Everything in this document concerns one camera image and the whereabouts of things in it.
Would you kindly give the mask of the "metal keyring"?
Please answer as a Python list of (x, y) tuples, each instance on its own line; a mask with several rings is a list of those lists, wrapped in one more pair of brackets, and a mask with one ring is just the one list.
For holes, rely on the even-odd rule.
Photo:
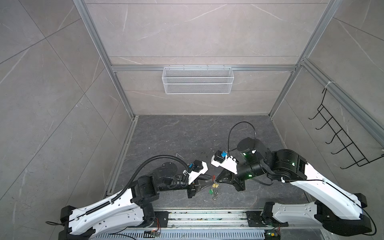
[(218, 188), (211, 188), (213, 190), (212, 199), (216, 200), (218, 198)]

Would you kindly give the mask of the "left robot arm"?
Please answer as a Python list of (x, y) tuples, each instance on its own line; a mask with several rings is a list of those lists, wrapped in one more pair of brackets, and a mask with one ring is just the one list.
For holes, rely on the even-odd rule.
[[(184, 167), (181, 175), (163, 177), (156, 174), (138, 177), (139, 172), (155, 160), (169, 159)], [(157, 155), (145, 160), (133, 173), (124, 188), (92, 205), (82, 208), (66, 206), (61, 210), (60, 240), (89, 240), (102, 233), (119, 227), (147, 227), (156, 215), (152, 202), (160, 197), (160, 192), (186, 190), (188, 198), (199, 191), (199, 177), (209, 179), (206, 162), (195, 160), (187, 165), (183, 160), (171, 155)]]

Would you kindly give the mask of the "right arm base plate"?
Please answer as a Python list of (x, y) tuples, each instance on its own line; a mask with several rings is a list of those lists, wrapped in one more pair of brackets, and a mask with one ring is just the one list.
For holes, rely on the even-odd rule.
[(279, 222), (273, 217), (272, 212), (246, 211), (249, 227), (288, 227), (287, 222)]

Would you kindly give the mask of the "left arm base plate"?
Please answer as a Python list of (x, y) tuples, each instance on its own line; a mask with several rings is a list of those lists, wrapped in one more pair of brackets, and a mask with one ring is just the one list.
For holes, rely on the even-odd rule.
[(170, 212), (168, 211), (155, 211), (155, 219), (150, 225), (152, 228), (157, 228), (158, 225), (160, 226), (159, 228), (167, 228), (168, 227), (168, 222), (169, 222), (169, 214)]

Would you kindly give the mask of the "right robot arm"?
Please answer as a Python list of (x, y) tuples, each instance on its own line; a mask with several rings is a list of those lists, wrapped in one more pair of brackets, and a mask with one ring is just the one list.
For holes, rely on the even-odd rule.
[(290, 224), (322, 226), (330, 233), (344, 237), (377, 233), (373, 218), (365, 211), (366, 196), (343, 190), (296, 152), (288, 149), (271, 151), (256, 137), (241, 140), (236, 150), (244, 158), (243, 162), (231, 156), (230, 149), (213, 155), (211, 164), (223, 168), (216, 183), (232, 185), (241, 192), (246, 189), (247, 180), (266, 176), (271, 182), (298, 187), (316, 199), (293, 205), (267, 202), (259, 216), (247, 212), (250, 226), (256, 221), (272, 226), (274, 230)]

